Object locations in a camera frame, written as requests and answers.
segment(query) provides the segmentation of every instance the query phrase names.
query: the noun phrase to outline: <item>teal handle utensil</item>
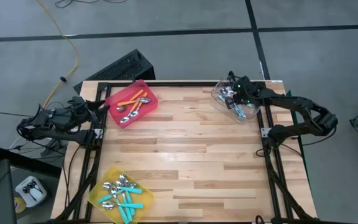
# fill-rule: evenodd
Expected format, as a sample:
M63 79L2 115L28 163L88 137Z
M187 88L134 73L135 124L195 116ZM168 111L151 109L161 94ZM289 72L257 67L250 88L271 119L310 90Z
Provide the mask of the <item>teal handle utensil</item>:
M121 207L126 207L126 208L143 208L143 204L142 204L142 203L119 204L119 206L121 206Z
M119 191L117 191L116 195L119 195L119 194L121 194L122 192L123 192L123 190L119 190ZM99 199L98 199L98 202L99 202L99 203L102 203L102 202L107 201L107 200L109 200L109 199L111 199L111 198L112 198L112 195L106 195L106 196L103 196L103 197L99 198Z
M117 187L118 189L121 190L126 190L128 192L132 192L135 194L141 194L142 193L142 189L135 189L135 188L129 188L129 187Z
M124 209L122 209L122 207L120 207L120 206L118 206L118 209L119 209L119 213L121 214L122 220L124 221L125 224L128 224L129 221L128 221L127 215L125 215Z
M128 203L132 203L132 199L131 196L129 195L129 192L126 193L126 195L128 196ZM131 210L131 215L135 215L135 209L134 208L130 208Z
M122 200L124 201L124 203L128 203L127 202L127 199L125 197L125 194L122 194ZM132 215L131 215L131 210L130 208L126 207L125 208L125 211L127 213L127 218L128 218L128 221L131 222L132 221Z
M99 198L99 199L98 199L98 202L99 202L99 203L102 203L102 202L107 201L107 200L109 200L109 199L111 199L111 198L112 198L111 195L106 195L106 196L104 196L104 197Z

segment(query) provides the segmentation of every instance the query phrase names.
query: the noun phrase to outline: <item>metal bracket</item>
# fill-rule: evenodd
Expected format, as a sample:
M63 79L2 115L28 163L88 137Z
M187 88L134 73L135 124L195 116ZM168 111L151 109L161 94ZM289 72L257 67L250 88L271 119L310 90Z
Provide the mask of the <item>metal bracket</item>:
M101 129L101 128L96 128L95 130L94 130L94 132L95 132L95 134L96 134L96 139L101 139L101 138L103 138L103 129Z
M267 134L269 133L269 131L271 130L271 128L261 128L260 129L260 135L262 138L267 138Z

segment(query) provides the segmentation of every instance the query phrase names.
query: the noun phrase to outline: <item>yellow cable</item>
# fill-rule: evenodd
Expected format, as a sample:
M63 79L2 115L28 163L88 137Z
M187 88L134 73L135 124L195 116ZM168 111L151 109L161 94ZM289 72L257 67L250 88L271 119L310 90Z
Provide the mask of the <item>yellow cable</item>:
M56 23L56 21L53 19L52 15L48 12L47 8L41 3L41 0L37 0L38 4L40 4L40 6L44 9L44 11L48 14L49 18L52 20L52 22L55 24L57 30L59 31L61 37L63 37L64 39L66 39L70 45L73 47L74 51L75 51L75 65L73 67L73 69L71 71L69 71L64 77L68 77L69 75L71 75L78 67L78 51L75 48L74 44L71 42L71 40L69 40L65 35L63 35L62 31L60 30L58 24ZM51 99L53 93L56 91L56 89L59 87L59 85L62 83L62 81L59 81L55 88L52 90L52 92L50 92L47 100L44 103L44 108L47 106L49 100Z

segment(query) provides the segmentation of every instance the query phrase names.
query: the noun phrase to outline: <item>orange handle utensil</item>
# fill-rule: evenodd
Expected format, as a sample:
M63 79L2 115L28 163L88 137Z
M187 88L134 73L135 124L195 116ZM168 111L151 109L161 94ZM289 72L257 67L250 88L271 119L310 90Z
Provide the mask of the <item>orange handle utensil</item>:
M140 94L142 94L143 93L143 90L139 90L131 99L130 99L130 101L132 101L132 100L135 100Z
M143 97L146 97L147 95L148 95L148 93L146 92L146 93L143 94ZM140 102L140 101L136 102L136 103L132 106L131 112L133 112L136 107L140 108L140 106L142 106L142 102Z
M133 112L134 110L135 110L135 108L136 108L136 106L139 104L139 101L138 102L136 102L136 103L134 103L134 105L132 106L132 108L131 108L131 111L130 112Z
M124 105L128 105L128 104L131 104L131 103L136 103L136 100L120 102L120 103L117 103L117 106L124 106Z
M145 92L144 94L143 94L143 97L146 97L148 95L148 93L147 92Z

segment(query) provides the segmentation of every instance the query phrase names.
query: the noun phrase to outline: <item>yellow tray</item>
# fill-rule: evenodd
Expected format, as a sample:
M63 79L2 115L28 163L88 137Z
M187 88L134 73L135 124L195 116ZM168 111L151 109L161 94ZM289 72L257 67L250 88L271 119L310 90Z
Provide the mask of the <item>yellow tray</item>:
M124 221L121 218L121 215L119 213L119 210L117 208L117 203L115 199L112 199L112 201L115 203L115 206L111 210L104 209L102 207L102 204L98 202L98 199L106 196L109 194L107 190L103 189L103 183L104 182L113 182L116 183L116 180L119 179L120 174L125 174L129 182L135 182L137 189L142 189L141 194L131 194L132 203L143 203L143 208L135 208L135 215L132 217L131 223L137 223L143 216L143 214L146 212L147 209L150 208L152 202L153 202L153 193L140 185L138 182L136 182L132 177L127 175L122 170L118 169L115 166L110 167L110 169L103 175L102 179L93 187L91 192L88 195L88 201L98 208L100 211L102 211L107 217L110 218L111 221L113 221L116 224L123 224ZM117 199L120 203L124 203L122 199L122 194L119 194L117 196Z

